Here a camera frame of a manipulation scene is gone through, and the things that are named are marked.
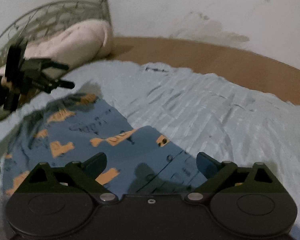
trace crumpled sheet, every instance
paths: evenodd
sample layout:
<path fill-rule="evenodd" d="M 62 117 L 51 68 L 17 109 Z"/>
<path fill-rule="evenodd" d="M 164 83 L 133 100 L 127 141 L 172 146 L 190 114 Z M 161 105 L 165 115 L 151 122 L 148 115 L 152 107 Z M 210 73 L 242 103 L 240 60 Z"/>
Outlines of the crumpled sheet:
<path fill-rule="evenodd" d="M 196 156 L 240 166 L 266 163 L 298 206 L 291 235 L 300 239 L 300 106 L 249 90 L 215 74 L 197 74 L 162 63 L 100 61 L 66 75 L 73 90 L 40 94 L 0 122 L 0 141 L 9 139 L 23 116 L 75 92 L 101 92 L 133 128 L 150 125 Z M 0 156 L 4 143 L 0 143 Z"/>

